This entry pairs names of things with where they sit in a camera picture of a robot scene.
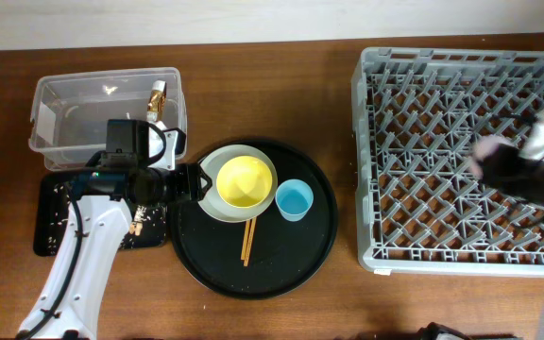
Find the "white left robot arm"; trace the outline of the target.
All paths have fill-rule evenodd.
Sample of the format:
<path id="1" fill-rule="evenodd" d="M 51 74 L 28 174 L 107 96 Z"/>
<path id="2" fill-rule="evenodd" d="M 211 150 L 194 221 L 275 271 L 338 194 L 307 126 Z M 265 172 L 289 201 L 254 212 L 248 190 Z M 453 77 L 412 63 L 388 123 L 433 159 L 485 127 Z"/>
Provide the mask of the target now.
<path id="1" fill-rule="evenodd" d="M 147 208 L 197 202 L 213 187 L 197 163 L 159 168 L 83 168 L 62 173 L 70 199 L 61 245 L 18 339 L 95 339 L 112 264 L 133 221 Z"/>

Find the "food scraps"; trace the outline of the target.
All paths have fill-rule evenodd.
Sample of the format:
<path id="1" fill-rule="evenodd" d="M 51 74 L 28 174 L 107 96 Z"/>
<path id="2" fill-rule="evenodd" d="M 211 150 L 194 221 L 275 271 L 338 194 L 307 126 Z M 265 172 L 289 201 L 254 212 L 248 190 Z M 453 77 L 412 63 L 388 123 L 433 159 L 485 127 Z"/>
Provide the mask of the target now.
<path id="1" fill-rule="evenodd" d="M 119 249 L 159 247 L 166 242 L 165 207 L 145 208 L 128 203 L 134 218 Z M 68 221 L 70 198 L 61 183 L 43 184 L 40 190 L 33 250 L 38 256 L 57 254 Z"/>

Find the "yellow bowl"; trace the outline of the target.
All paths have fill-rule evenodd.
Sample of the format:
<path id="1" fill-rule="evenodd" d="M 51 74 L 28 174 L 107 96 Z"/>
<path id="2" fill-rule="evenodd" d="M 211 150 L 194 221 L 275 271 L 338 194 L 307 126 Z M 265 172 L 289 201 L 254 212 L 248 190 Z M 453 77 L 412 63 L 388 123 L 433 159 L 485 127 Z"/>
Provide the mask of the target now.
<path id="1" fill-rule="evenodd" d="M 216 177 L 220 197 L 235 208 L 251 208 L 264 202 L 272 190 L 273 175 L 259 158 L 238 156 L 227 161 Z"/>

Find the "grey round plate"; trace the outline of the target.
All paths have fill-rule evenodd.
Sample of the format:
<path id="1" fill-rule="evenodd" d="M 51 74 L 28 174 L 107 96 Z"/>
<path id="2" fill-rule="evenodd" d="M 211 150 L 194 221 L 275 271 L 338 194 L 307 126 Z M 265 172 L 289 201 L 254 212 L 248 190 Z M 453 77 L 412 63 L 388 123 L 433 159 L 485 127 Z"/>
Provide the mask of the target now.
<path id="1" fill-rule="evenodd" d="M 271 170 L 272 187 L 271 192 L 262 203 L 252 208 L 235 208 L 226 203 L 216 189 L 216 177 L 222 166 L 232 158 L 239 156 L 253 156 L 263 161 Z M 210 217 L 227 223 L 245 222 L 263 213 L 274 200 L 278 188 L 278 176 L 274 163 L 260 149 L 246 144 L 229 144 L 215 149 L 200 162 L 201 168 L 212 179 L 213 186 L 198 202 L 202 210 Z"/>

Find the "wooden chopstick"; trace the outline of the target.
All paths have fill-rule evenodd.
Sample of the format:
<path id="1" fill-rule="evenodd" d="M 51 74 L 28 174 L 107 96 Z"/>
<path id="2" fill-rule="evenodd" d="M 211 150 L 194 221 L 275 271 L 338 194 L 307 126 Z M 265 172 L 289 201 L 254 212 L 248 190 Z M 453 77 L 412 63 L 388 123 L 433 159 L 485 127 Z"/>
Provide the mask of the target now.
<path id="1" fill-rule="evenodd" d="M 242 243 L 242 249 L 241 249 L 241 261 L 245 260 L 246 252 L 247 252 L 247 244 L 248 244 L 248 237 L 250 233 L 250 224 L 251 220 L 248 219 L 246 221 L 245 230 L 244 230 L 244 237 L 243 237 L 243 243 Z"/>
<path id="2" fill-rule="evenodd" d="M 257 223 L 257 217 L 252 218 L 248 222 L 249 222 L 249 228 L 248 228 L 248 237 L 247 237 L 247 243 L 246 243 L 246 254 L 244 258 L 245 267 L 248 266 L 248 262 L 250 258 L 250 253 L 252 249 L 252 243 L 253 243 L 253 238 L 254 238 L 254 233 L 255 233 L 255 228 Z"/>

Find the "light blue cup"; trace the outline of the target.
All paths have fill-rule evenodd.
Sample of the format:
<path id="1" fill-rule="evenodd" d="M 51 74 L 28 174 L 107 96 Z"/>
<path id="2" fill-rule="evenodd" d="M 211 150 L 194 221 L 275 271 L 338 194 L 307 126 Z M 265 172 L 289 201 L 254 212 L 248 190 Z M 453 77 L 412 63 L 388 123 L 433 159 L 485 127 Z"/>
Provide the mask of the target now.
<path id="1" fill-rule="evenodd" d="M 277 189 L 275 202 L 281 216 L 289 222 L 301 220 L 314 203 L 314 193 L 303 180 L 288 179 Z"/>

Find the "pink cup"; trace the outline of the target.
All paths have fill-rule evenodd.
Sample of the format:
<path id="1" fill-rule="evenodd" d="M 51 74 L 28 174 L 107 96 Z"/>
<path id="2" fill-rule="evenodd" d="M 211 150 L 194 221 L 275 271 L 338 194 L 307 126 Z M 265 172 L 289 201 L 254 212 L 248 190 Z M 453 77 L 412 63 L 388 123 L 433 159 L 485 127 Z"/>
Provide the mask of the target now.
<path id="1" fill-rule="evenodd" d="M 483 136 L 473 146 L 468 168 L 476 179 L 482 179 L 484 176 L 482 161 L 495 154 L 503 146 L 518 150 L 511 142 L 498 135 Z"/>

